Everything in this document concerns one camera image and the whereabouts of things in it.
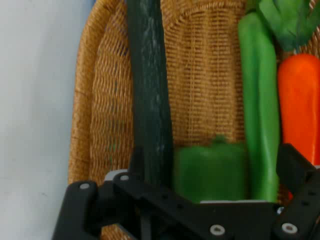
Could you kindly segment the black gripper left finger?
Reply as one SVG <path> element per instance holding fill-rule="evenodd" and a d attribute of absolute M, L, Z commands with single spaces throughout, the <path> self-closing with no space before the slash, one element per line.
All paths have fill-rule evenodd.
<path fill-rule="evenodd" d="M 128 172 L 97 186 L 79 181 L 66 189 L 52 239 L 98 240 L 102 228 L 117 224 L 135 240 L 208 240 L 198 207 L 166 187 L 144 181 L 144 154 L 133 150 Z"/>

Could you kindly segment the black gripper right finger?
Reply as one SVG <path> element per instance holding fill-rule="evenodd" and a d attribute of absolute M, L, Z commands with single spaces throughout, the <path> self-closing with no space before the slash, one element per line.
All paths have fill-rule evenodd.
<path fill-rule="evenodd" d="M 292 193 L 289 204 L 272 226 L 274 240 L 320 238 L 320 170 L 293 145 L 279 146 L 276 173 Z"/>

